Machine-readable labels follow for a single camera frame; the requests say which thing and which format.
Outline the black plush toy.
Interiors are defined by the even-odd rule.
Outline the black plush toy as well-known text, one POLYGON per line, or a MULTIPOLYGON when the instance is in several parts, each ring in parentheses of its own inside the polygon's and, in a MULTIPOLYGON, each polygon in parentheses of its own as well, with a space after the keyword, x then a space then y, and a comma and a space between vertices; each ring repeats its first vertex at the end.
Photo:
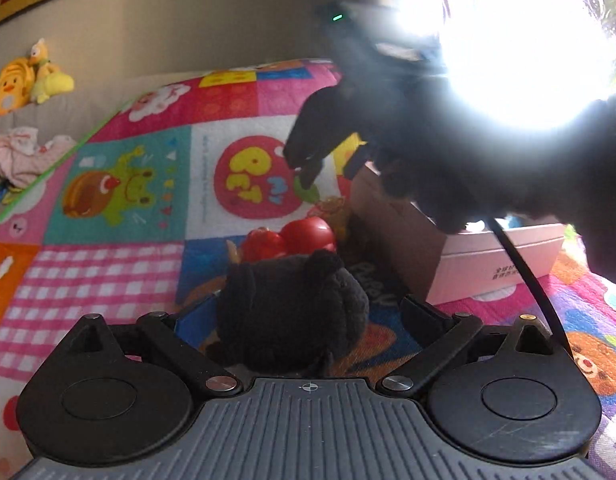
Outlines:
POLYGON ((369 297, 335 252, 233 263, 206 356, 260 374, 323 377, 358 345, 369 312, 369 297))

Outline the pink cardboard box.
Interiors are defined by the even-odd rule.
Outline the pink cardboard box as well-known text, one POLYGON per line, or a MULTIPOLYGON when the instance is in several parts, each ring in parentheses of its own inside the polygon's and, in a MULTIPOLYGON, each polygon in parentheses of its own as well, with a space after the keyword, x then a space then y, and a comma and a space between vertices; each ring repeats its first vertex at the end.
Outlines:
POLYGON ((388 197, 372 166, 352 180, 349 203, 378 254, 419 299, 446 304, 522 282, 492 232, 442 233, 413 203, 388 197))

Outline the colourful patchwork play mat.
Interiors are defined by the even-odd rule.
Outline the colourful patchwork play mat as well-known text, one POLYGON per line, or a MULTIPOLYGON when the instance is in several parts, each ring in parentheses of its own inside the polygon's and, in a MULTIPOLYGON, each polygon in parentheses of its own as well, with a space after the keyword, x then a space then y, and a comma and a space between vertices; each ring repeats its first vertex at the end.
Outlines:
MULTIPOLYGON (((177 311, 217 289, 227 244, 249 231, 329 216, 335 196, 352 212, 343 169, 357 138, 326 159, 309 190, 282 156, 301 104, 336 78, 322 61, 170 75, 130 82, 129 96, 67 93, 0 118, 0 131, 37 128, 40 142, 56 133, 82 139, 0 206, 0 479, 30 459, 17 397, 78 318, 93 311, 125 324, 177 311)), ((398 323, 409 289, 374 256, 352 272, 370 297, 371 322, 337 372, 374 379, 417 349, 398 323)), ((436 306, 490 324, 536 311, 522 283, 436 306)))

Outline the pink crumpled clothes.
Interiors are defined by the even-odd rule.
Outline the pink crumpled clothes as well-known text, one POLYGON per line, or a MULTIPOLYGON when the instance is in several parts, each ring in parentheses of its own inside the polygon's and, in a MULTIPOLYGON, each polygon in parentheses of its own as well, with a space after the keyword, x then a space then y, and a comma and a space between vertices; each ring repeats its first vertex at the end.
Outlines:
POLYGON ((27 188, 76 145, 70 136, 53 136, 40 144, 39 130, 17 127, 0 134, 0 183, 27 188))

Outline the yellow plush duck toys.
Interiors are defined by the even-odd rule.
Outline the yellow plush duck toys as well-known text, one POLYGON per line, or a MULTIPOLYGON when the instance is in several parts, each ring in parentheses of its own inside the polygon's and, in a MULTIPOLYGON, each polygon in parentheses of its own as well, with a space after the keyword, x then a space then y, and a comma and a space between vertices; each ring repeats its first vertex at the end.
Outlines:
POLYGON ((40 38, 27 58, 16 58, 0 72, 0 117, 30 103, 43 104, 75 90, 75 81, 50 60, 46 40, 40 38))

